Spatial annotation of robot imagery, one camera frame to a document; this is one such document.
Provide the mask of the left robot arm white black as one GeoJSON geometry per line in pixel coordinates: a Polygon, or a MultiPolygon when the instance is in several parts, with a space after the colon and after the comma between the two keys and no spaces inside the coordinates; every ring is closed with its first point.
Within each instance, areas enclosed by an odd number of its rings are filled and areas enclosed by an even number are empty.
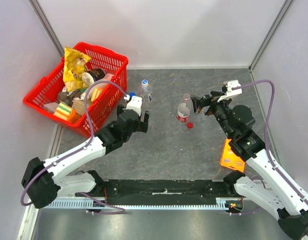
{"type": "Polygon", "coordinates": [[[21,181],[24,187],[22,195],[28,195],[35,208],[44,208],[58,197],[76,193],[90,193],[95,197],[102,194],[105,184],[96,171],[90,170],[81,176],[69,174],[89,161],[120,148],[133,133],[147,132],[148,111],[136,112],[120,104],[117,112],[117,120],[98,130],[82,144],[46,160],[35,157],[29,161],[21,181]]]}

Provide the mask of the red bottle cap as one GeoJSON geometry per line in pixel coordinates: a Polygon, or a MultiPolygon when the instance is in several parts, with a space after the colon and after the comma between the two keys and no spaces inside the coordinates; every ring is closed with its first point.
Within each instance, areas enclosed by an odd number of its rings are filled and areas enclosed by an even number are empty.
{"type": "Polygon", "coordinates": [[[188,127],[189,129],[193,128],[193,123],[192,123],[192,122],[189,122],[189,123],[187,124],[187,127],[188,127]]]}

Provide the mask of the red label clear bottle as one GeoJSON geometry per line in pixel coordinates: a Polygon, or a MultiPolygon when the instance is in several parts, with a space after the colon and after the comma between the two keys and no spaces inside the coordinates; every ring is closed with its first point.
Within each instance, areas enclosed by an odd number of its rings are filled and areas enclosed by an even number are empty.
{"type": "Polygon", "coordinates": [[[179,105],[177,107],[176,118],[180,122],[183,123],[187,122],[192,112],[192,109],[193,109],[193,103],[190,94],[186,93],[179,102],[179,105]]]}

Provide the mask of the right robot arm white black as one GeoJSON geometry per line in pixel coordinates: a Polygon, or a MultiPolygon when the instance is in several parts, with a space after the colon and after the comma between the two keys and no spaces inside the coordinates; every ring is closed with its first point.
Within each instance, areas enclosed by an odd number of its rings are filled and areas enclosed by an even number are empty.
{"type": "Polygon", "coordinates": [[[198,98],[191,96],[196,114],[207,107],[206,116],[213,115],[221,126],[233,153],[240,157],[263,180],[271,190],[255,186],[243,173],[235,171],[224,178],[223,191],[229,197],[237,194],[247,197],[270,213],[283,232],[293,240],[308,234],[308,193],[299,186],[282,166],[266,151],[265,142],[253,131],[255,119],[245,105],[230,108],[231,99],[212,91],[198,98]]]}

